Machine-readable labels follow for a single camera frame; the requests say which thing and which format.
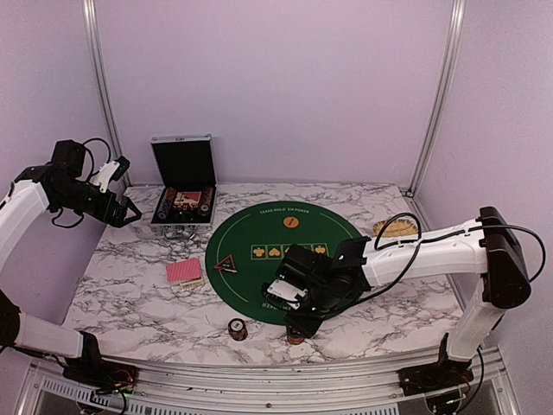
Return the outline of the red beige 5 chip stack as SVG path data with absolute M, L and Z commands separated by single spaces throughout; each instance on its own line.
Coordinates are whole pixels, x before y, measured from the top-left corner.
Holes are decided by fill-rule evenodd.
M 304 342 L 304 340 L 305 340 L 305 337 L 300 332 L 290 327 L 287 327 L 287 341 L 289 344 L 299 345 L 302 342 Z

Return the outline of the orange round big blind button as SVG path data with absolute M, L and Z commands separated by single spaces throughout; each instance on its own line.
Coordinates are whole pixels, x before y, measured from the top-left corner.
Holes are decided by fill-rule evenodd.
M 283 225 L 288 229 L 298 228 L 299 224 L 300 224 L 300 221 L 295 216 L 289 216 L 283 220 Z

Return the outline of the black orange 100 chip stack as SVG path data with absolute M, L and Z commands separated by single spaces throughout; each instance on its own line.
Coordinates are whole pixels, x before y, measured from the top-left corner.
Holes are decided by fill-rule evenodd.
M 234 318 L 228 323 L 228 333 L 230 337 L 237 342 L 243 341 L 247 336 L 245 321 L 240 318 Z

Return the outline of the black red triangular dealer button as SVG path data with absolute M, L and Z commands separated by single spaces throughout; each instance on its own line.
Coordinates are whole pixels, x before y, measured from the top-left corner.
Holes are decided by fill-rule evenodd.
M 231 254 L 227 255 L 219 263 L 214 266 L 217 271 L 226 271 L 230 273 L 237 273 L 238 267 L 235 264 L 234 258 Z

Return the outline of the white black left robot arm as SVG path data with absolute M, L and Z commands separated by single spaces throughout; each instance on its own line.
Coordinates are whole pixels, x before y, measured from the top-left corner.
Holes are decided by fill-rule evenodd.
M 47 229 L 46 213 L 59 216 L 71 210 L 80 218 L 91 216 L 115 228 L 139 220 L 139 209 L 126 196 L 108 189 L 130 167 L 120 156 L 99 169 L 82 174 L 92 156 L 86 144 L 62 140 L 55 144 L 49 162 L 27 167 L 11 184 L 1 202 L 1 262 L 18 270 L 17 260 L 33 272 L 44 267 L 48 276 L 61 271 L 68 276 L 72 261 L 57 264 L 54 255 L 71 253 L 72 240 L 61 235 L 61 225 Z M 101 358 L 96 337 L 31 316 L 20 310 L 7 295 L 1 296 L 1 343 L 63 357 L 92 385 L 109 377 L 109 366 Z

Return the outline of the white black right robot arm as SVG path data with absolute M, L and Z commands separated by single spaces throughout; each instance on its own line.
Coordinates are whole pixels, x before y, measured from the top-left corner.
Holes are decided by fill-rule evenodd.
M 445 387 L 468 369 L 502 316 L 530 297 L 531 280 L 514 230 L 495 207 L 483 207 L 475 220 L 409 238 L 345 239 L 333 257 L 292 245 L 266 291 L 290 307 L 286 326 L 310 338 L 326 317 L 342 312 L 345 301 L 357 305 L 360 294 L 374 287 L 385 293 L 405 278 L 480 275 L 460 321 L 441 341 L 438 361 L 405 370 L 410 380 L 421 374 Z

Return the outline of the aluminium poker chip case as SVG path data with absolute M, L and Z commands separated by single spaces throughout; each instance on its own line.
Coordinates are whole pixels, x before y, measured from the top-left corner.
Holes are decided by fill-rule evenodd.
M 213 136 L 153 137 L 150 144 L 163 183 L 151 226 L 210 227 L 218 185 Z

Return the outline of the woven bamboo tray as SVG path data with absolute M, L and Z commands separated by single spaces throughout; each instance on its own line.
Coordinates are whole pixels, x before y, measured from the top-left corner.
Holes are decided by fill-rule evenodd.
M 375 237 L 381 234 L 382 238 L 396 238 L 406 236 L 417 236 L 419 229 L 413 220 L 395 219 L 388 227 L 385 227 L 387 220 L 376 222 L 372 227 L 372 232 Z

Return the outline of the red playing card deck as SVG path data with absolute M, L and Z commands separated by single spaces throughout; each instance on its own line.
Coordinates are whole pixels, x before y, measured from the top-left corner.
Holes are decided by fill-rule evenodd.
M 168 264 L 166 271 L 169 284 L 178 284 L 182 287 L 204 284 L 203 273 L 198 258 L 190 258 Z

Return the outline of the round green poker mat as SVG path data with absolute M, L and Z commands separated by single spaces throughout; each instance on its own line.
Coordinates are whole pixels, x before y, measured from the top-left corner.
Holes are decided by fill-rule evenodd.
M 298 228 L 283 225 L 289 216 L 300 221 Z M 342 240 L 360 235 L 349 221 L 324 207 L 299 201 L 257 204 L 238 211 L 217 227 L 207 245 L 207 277 L 223 302 L 239 314 L 283 326 L 285 313 L 267 302 L 261 289 L 275 279 L 289 246 L 297 244 L 330 256 Z M 215 270 L 214 266 L 229 254 L 238 272 Z

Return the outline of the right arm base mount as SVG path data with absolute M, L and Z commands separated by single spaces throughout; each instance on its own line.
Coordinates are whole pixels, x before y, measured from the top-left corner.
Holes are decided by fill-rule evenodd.
M 460 371 L 456 368 L 439 368 L 436 364 L 402 368 L 397 371 L 397 374 L 399 386 L 403 389 L 405 396 L 432 393 L 462 385 L 474 379 L 473 371 L 470 368 Z

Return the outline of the front aluminium rail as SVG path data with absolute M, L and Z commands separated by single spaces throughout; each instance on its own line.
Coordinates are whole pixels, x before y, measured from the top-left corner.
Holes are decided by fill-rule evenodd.
M 398 372 L 435 361 L 436 348 L 360 360 L 277 366 L 208 366 L 133 361 L 126 399 L 96 396 L 63 378 L 53 361 L 33 360 L 14 414 L 518 414 L 497 348 L 474 359 L 474 380 L 407 396 Z

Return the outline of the left aluminium frame post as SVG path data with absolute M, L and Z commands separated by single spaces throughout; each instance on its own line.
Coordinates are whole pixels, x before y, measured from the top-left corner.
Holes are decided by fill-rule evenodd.
M 118 128 L 111 105 L 108 83 L 105 73 L 105 65 L 101 48 L 99 25 L 94 0 L 83 0 L 82 8 L 85 19 L 86 37 L 92 60 L 92 70 L 99 96 L 100 108 L 107 130 L 107 141 L 111 146 L 112 155 L 120 157 L 123 155 Z

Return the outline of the aluminium frame post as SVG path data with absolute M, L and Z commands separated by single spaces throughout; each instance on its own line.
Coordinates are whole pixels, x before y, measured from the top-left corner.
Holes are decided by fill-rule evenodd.
M 85 19 L 86 37 L 92 60 L 92 70 L 99 96 L 100 108 L 107 130 L 107 141 L 111 146 L 112 155 L 120 157 L 123 155 L 118 128 L 111 105 L 108 83 L 105 73 L 105 65 L 101 48 L 99 25 L 94 0 L 83 0 L 82 8 Z
M 423 178 L 429 166 L 432 150 L 438 137 L 443 110 L 454 78 L 455 66 L 461 44 L 466 5 L 467 2 L 465 0 L 454 0 L 452 2 L 442 66 L 438 77 L 435 98 L 429 115 L 429 122 L 424 133 L 423 145 L 416 161 L 410 185 L 404 192 L 409 198 L 415 198 L 423 184 Z

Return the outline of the right aluminium frame post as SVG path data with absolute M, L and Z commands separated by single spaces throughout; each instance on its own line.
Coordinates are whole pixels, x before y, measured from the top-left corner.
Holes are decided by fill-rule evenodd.
M 452 2 L 442 66 L 438 77 L 435 98 L 429 115 L 429 122 L 424 133 L 423 145 L 416 161 L 410 185 L 404 192 L 409 198 L 415 198 L 423 184 L 423 178 L 429 166 L 432 150 L 438 137 L 443 110 L 454 78 L 455 66 L 461 44 L 466 5 L 467 2 L 465 0 L 454 0 Z

